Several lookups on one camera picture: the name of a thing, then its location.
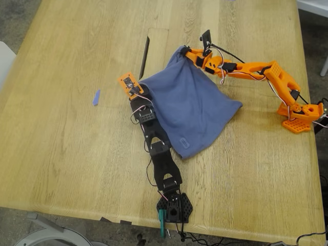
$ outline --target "orange robot base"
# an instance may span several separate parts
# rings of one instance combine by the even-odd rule
[[[289,110],[288,114],[288,107],[284,103],[281,103],[277,110],[278,114],[290,118],[290,120],[284,120],[282,125],[294,133],[306,132],[311,130],[312,122],[323,115],[323,103],[304,106],[295,103]]]

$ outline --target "green clamp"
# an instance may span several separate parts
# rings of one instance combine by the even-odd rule
[[[166,210],[160,209],[158,211],[158,219],[160,222],[160,236],[165,238],[165,218],[166,218]]]

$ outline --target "wooden table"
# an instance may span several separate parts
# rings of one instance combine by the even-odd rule
[[[201,48],[207,29],[247,62],[277,60],[309,100],[295,1],[44,0],[0,92],[0,206],[159,227],[149,155],[116,78],[138,77],[147,35],[144,77],[178,46]],[[185,230],[289,244],[323,231],[313,132],[281,126],[265,82],[218,86],[243,107],[206,150],[173,152],[194,207]]]

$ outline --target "mounting hole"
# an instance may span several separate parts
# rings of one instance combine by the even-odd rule
[[[172,210],[170,211],[170,214],[171,214],[172,216],[177,215],[177,213],[178,213],[178,211],[176,211],[176,209],[172,209]]]

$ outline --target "blue cloth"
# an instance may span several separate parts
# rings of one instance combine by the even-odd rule
[[[205,149],[217,138],[242,103],[221,93],[202,70],[180,54],[167,67],[146,78],[156,116],[182,158]]]

